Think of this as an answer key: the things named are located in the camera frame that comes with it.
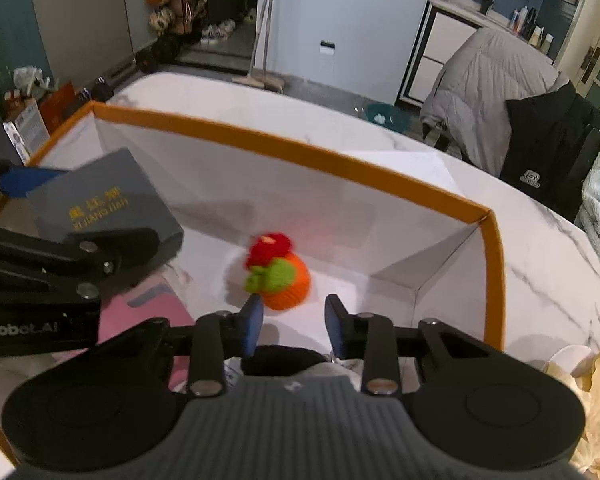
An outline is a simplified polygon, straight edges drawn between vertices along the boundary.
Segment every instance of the countertop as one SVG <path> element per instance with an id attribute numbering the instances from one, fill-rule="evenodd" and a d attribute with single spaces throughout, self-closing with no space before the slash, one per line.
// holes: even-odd
<path id="1" fill-rule="evenodd" d="M 460 191 L 496 213 L 506 261 L 506 351 L 533 362 L 568 344 L 600 348 L 600 259 L 586 234 L 487 173 L 369 122 L 196 76 L 146 76 L 112 102 L 244 126 L 349 155 L 438 153 Z"/>
<path id="2" fill-rule="evenodd" d="M 511 34 L 513 37 L 518 38 L 520 41 L 527 43 L 507 27 L 510 18 L 495 12 L 493 9 L 488 10 L 487 15 L 485 16 L 480 13 L 480 4 L 478 2 L 474 2 L 473 0 L 450 0 L 448 2 L 445 0 L 429 0 L 429 3 L 433 7 L 459 16 L 469 22 L 475 23 L 475 25 L 478 25 L 479 27 L 504 31 L 507 34 Z M 546 57 L 547 63 L 552 64 L 554 62 L 550 57 L 544 56 Z"/>

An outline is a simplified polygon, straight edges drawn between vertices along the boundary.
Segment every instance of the bottle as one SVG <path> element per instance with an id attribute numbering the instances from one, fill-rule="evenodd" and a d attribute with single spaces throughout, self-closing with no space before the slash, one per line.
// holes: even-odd
<path id="1" fill-rule="evenodd" d="M 520 34 L 522 31 L 522 27 L 525 25 L 526 14 L 529 12 L 529 9 L 526 6 L 522 7 L 520 10 L 520 15 L 518 16 L 518 22 L 516 23 L 515 33 Z"/>
<path id="2" fill-rule="evenodd" d="M 551 42 L 553 40 L 554 37 L 551 34 L 547 33 L 546 37 L 544 38 L 544 43 L 542 44 L 542 47 L 540 47 L 540 52 L 542 52 L 545 56 L 549 52 L 549 49 L 551 48 Z"/>
<path id="3" fill-rule="evenodd" d="M 536 8 L 531 7 L 531 10 L 526 14 L 525 26 L 522 30 L 522 37 L 529 41 L 531 39 L 531 35 L 536 30 Z"/>
<path id="4" fill-rule="evenodd" d="M 515 30 L 516 28 L 516 23 L 518 22 L 518 16 L 520 15 L 520 11 L 519 10 L 514 10 L 513 11 L 513 16 L 511 17 L 511 20 L 509 21 L 509 25 L 507 25 L 507 28 L 509 30 Z"/>

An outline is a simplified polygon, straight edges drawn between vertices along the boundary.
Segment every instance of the mop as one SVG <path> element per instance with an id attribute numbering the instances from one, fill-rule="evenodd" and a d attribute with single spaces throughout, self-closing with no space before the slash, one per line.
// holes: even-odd
<path id="1" fill-rule="evenodd" d="M 262 59 L 262 71 L 258 71 L 258 74 L 254 74 L 254 66 L 256 62 L 256 52 L 258 49 L 258 43 L 260 42 L 260 33 L 262 31 L 262 23 L 264 22 L 264 12 L 269 8 L 267 12 L 267 31 L 265 35 L 265 43 L 264 43 L 264 56 Z M 271 11 L 273 8 L 273 0 L 263 0 L 262 2 L 262 10 L 260 11 L 260 19 L 258 20 L 258 27 L 256 29 L 256 39 L 255 44 L 253 45 L 253 52 L 251 53 L 251 63 L 249 65 L 249 73 L 245 77 L 234 77 L 235 83 L 240 83 L 243 85 L 253 86 L 256 88 L 264 88 L 270 87 L 272 89 L 276 89 L 278 92 L 282 93 L 282 90 L 285 86 L 285 82 L 279 77 L 274 77 L 272 75 L 267 75 L 267 51 L 269 49 L 269 32 L 271 26 Z"/>

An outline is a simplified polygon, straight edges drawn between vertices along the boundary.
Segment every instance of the broom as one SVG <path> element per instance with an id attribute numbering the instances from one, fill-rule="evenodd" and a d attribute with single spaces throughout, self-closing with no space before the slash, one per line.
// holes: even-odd
<path id="1" fill-rule="evenodd" d="M 255 76 L 254 67 L 256 63 L 256 51 L 258 49 L 258 44 L 260 43 L 260 33 L 262 32 L 262 23 L 264 22 L 264 13 L 267 10 L 267 6 L 269 7 L 269 13 L 267 15 L 267 35 L 265 38 L 265 49 L 264 49 L 264 62 L 263 62 L 263 70 L 262 75 Z M 263 0 L 262 9 L 260 10 L 260 19 L 258 20 L 258 27 L 256 28 L 256 39 L 253 45 L 253 51 L 251 53 L 251 63 L 249 65 L 249 72 L 246 76 L 234 77 L 234 83 L 243 84 L 247 86 L 253 86 L 255 88 L 264 88 L 265 86 L 273 86 L 280 93 L 282 93 L 282 89 L 284 87 L 285 82 L 277 77 L 268 76 L 267 75 L 267 50 L 269 43 L 269 27 L 271 22 L 271 7 L 273 6 L 273 0 Z"/>

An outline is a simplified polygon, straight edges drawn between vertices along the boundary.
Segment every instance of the door handle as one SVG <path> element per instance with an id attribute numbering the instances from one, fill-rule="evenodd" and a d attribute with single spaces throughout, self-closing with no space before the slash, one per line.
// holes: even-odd
<path id="1" fill-rule="evenodd" d="M 592 46 L 590 46 L 589 50 L 587 51 L 587 55 L 584 57 L 584 60 L 582 61 L 582 65 L 580 66 L 580 68 L 584 70 L 584 74 L 582 74 L 582 79 L 581 79 L 581 81 L 583 83 L 586 83 L 589 80 L 589 77 L 591 76 L 591 72 L 593 72 L 593 69 L 595 68 L 599 59 L 600 59 L 600 47 L 597 47 L 594 49 Z"/>

